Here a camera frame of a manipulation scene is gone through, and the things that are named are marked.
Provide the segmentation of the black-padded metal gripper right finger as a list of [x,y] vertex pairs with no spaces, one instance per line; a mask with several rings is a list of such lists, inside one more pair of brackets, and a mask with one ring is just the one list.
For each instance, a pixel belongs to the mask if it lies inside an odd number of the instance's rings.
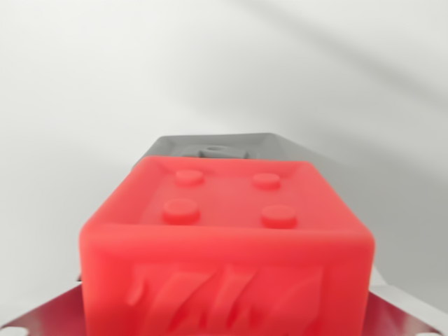
[[364,335],[446,335],[447,314],[395,286],[372,286]]

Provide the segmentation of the black-padded metal gripper left finger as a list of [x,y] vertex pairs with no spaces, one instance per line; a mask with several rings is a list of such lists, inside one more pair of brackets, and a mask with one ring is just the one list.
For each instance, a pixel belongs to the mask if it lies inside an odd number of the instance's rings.
[[81,281],[51,300],[1,323],[1,335],[87,335]]

